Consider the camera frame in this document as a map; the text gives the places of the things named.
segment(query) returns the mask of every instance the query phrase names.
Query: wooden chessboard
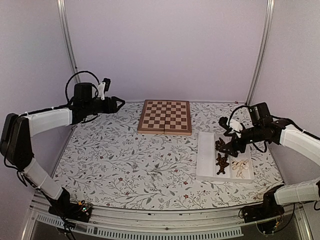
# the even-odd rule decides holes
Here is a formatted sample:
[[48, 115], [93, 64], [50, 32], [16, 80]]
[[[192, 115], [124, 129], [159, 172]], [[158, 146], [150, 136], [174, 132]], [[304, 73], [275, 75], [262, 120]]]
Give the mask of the wooden chessboard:
[[139, 134], [192, 134], [188, 101], [145, 100], [138, 125]]

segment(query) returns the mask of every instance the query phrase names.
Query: white enclosure panel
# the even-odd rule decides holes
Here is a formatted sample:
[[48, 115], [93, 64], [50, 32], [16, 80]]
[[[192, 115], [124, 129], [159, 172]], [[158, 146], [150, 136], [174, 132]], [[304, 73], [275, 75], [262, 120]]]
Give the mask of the white enclosure panel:
[[[267, 102], [273, 115], [320, 136], [319, 90], [320, 1], [277, 0], [253, 103]], [[276, 144], [270, 148], [287, 184], [320, 176], [320, 167], [301, 154]], [[306, 209], [313, 237], [319, 239], [320, 213], [313, 204]]]
[[110, 94], [127, 101], [245, 101], [267, 0], [66, 0], [65, 6], [78, 68], [111, 78]]
[[[66, 103], [72, 74], [56, 0], [0, 0], [0, 132], [6, 115]], [[51, 173], [70, 127], [32, 138], [39, 164]], [[21, 239], [34, 190], [0, 163], [0, 239]]]

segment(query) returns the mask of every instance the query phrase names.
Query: leaf pattern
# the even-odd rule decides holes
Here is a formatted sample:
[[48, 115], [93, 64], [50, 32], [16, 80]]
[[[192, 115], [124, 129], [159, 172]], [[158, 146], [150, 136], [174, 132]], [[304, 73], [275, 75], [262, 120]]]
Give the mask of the leaf pattern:
[[[283, 180], [269, 151], [251, 147], [251, 183], [198, 181], [198, 133], [223, 133], [218, 124], [237, 104], [191, 103], [191, 136], [138, 134], [142, 103], [128, 103], [116, 114], [78, 124], [54, 180], [73, 201], [126, 209], [210, 209], [260, 202]], [[249, 113], [234, 118], [251, 126]]]

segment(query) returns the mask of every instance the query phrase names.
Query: white tray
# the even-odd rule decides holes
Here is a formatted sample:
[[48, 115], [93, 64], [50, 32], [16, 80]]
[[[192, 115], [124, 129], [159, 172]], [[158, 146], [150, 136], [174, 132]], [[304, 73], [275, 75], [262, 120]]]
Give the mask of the white tray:
[[[255, 179], [254, 169], [251, 161], [250, 150], [247, 147], [244, 153], [239, 153], [238, 157], [228, 156], [228, 163], [224, 171], [225, 174], [217, 174], [220, 169], [219, 165], [216, 165], [218, 151], [215, 149], [215, 142], [223, 139], [225, 143], [231, 140], [231, 137], [226, 137], [223, 134], [216, 134], [210, 132], [199, 132], [198, 137], [198, 155], [196, 163], [196, 179], [200, 181], [217, 181], [217, 182], [232, 182], [232, 183], [250, 183]], [[232, 169], [232, 163], [241, 160], [248, 159], [246, 166], [248, 169], [243, 169], [242, 177], [237, 177], [238, 169]]]

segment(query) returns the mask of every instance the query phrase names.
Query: metal vertical pole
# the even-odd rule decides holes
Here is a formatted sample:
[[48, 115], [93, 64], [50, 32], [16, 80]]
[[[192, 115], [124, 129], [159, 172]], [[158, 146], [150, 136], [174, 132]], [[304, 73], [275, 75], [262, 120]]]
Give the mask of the metal vertical pole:
[[[72, 43], [71, 43], [65, 0], [57, 0], [57, 5], [58, 5], [60, 23], [61, 23], [61, 27], [62, 27], [66, 50], [67, 50], [68, 57], [69, 57], [70, 66], [71, 66], [73, 74], [75, 74], [78, 72], [78, 67], [77, 67], [76, 58], [75, 58], [74, 50], [73, 50]], [[77, 83], [77, 84], [80, 83], [79, 75], [75, 76], [74, 80], [75, 80], [75, 83]]]
[[268, 0], [267, 6], [266, 6], [263, 35], [262, 35], [262, 40], [261, 40], [261, 44], [260, 44], [259, 54], [258, 54], [258, 58], [256, 61], [256, 65], [255, 65], [252, 81], [250, 84], [249, 92], [248, 92], [248, 95], [245, 100], [245, 103], [247, 105], [251, 104], [253, 97], [254, 97], [254, 94], [255, 94], [255, 90], [257, 88], [257, 83], [258, 83], [258, 79], [260, 76], [260, 72], [261, 72], [261, 68], [262, 68], [262, 64], [263, 64], [263, 60], [264, 60], [264, 56], [265, 56], [265, 52], [266, 52], [267, 42], [268, 42], [268, 38], [269, 38], [269, 34], [270, 34], [270, 28], [271, 28], [273, 13], [274, 13], [274, 7], [275, 7], [275, 0]]

